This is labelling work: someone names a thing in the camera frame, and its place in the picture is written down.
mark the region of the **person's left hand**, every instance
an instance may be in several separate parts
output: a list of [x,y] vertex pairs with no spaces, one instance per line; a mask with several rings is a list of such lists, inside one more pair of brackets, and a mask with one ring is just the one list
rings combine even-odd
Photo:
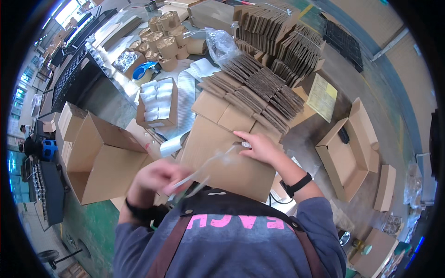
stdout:
[[191,185],[191,182],[186,182],[178,188],[173,188],[175,184],[191,174],[189,169],[180,164],[160,159],[139,170],[133,183],[141,189],[150,189],[155,192],[162,190],[165,194],[171,195],[184,191]]

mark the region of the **watch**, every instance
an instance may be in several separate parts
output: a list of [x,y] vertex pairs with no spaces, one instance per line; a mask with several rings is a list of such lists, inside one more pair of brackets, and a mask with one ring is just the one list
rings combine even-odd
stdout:
[[280,184],[284,188],[286,193],[289,195],[289,197],[293,198],[294,197],[294,193],[297,192],[298,190],[302,189],[303,186],[308,184],[311,180],[312,180],[311,174],[307,173],[307,175],[304,176],[304,178],[302,178],[299,182],[295,183],[292,186],[289,186],[289,185],[285,184],[283,182],[283,180],[280,181]]
[[150,222],[154,220],[153,226],[157,227],[161,221],[164,219],[165,215],[169,212],[169,209],[165,207],[164,205],[154,205],[147,209],[138,208],[135,206],[132,206],[127,198],[125,198],[125,203],[128,207],[128,209],[131,211],[133,216],[144,223],[148,223],[150,225]]

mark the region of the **black cable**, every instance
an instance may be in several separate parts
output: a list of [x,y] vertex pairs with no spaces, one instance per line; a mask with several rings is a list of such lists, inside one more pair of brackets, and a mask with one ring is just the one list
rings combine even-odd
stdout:
[[279,203],[279,204],[282,204],[282,205],[289,204],[289,203],[291,203],[291,202],[294,200],[294,199],[291,199],[291,200],[290,200],[289,202],[287,202],[287,203],[282,203],[282,202],[277,201],[277,199],[275,199],[275,197],[272,196],[271,193],[269,193],[269,201],[270,201],[271,197],[274,199],[275,202],[277,202],[277,203]]

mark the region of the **blue t-shirt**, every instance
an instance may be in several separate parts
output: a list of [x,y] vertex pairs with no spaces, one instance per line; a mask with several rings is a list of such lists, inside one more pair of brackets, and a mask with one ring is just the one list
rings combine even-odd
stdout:
[[[116,228],[114,276],[146,277],[179,218],[170,211],[153,232],[133,224]],[[311,240],[326,277],[344,277],[346,255],[340,246],[329,202],[307,199],[296,222]],[[266,216],[194,215],[166,277],[311,277],[309,263],[294,230]]]

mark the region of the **fluorescent light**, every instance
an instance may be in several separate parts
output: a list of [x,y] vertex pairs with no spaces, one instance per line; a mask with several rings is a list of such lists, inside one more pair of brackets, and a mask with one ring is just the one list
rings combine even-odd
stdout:
[[52,12],[51,16],[53,16],[53,15],[57,12],[57,10],[60,8],[60,6],[61,6],[62,4],[63,4],[63,1],[60,2],[60,4],[57,6],[57,8]]
[[51,17],[50,18],[48,18],[48,20],[46,21],[46,23],[45,23],[45,25],[43,25],[43,27],[42,27],[42,30],[43,29],[45,29],[45,27],[46,27],[46,24],[48,24],[48,22],[49,22],[49,20],[51,19]]

